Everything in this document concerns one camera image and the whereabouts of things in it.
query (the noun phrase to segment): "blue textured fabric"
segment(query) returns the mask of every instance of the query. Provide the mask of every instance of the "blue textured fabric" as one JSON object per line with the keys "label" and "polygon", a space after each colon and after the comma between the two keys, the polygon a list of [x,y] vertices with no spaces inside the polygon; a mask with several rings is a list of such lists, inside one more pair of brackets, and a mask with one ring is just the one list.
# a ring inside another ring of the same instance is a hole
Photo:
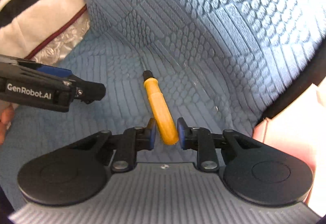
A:
{"label": "blue textured fabric", "polygon": [[[19,107],[0,150],[0,184],[17,209],[19,168],[102,129],[145,125],[152,112],[141,74],[151,70],[176,120],[251,135],[262,111],[313,56],[326,29],[326,0],[86,0],[91,30],[61,63],[101,82],[101,102],[69,113]],[[165,146],[139,161],[193,161]]]}

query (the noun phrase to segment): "finger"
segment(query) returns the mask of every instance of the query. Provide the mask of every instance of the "finger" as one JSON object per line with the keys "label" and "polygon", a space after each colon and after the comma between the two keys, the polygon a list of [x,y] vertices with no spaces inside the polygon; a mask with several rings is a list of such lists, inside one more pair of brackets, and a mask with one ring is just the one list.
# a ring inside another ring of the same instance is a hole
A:
{"label": "finger", "polygon": [[2,122],[0,122],[0,145],[2,145],[4,142],[4,136],[6,134],[6,131],[7,131],[7,126]]}
{"label": "finger", "polygon": [[15,110],[12,107],[12,105],[10,105],[2,112],[1,123],[7,125],[14,118],[14,115],[15,115]]}

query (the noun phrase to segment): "yellow handle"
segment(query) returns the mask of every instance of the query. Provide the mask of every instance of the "yellow handle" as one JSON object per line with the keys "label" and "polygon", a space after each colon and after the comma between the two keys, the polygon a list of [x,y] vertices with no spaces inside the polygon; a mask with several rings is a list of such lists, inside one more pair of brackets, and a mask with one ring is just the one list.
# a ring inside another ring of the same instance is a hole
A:
{"label": "yellow handle", "polygon": [[148,78],[144,81],[144,87],[164,143],[176,144],[179,140],[178,132],[159,88],[159,82],[155,78]]}

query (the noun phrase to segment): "yellow screwdriver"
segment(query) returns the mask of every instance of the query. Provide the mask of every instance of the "yellow screwdriver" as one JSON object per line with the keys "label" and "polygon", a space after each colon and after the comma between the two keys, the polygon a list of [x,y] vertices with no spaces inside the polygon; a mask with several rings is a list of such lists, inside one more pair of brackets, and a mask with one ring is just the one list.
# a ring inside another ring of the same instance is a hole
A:
{"label": "yellow screwdriver", "polygon": [[176,144],[179,140],[178,132],[159,88],[159,82],[154,78],[151,71],[144,71],[143,77],[144,87],[162,140],[167,145]]}

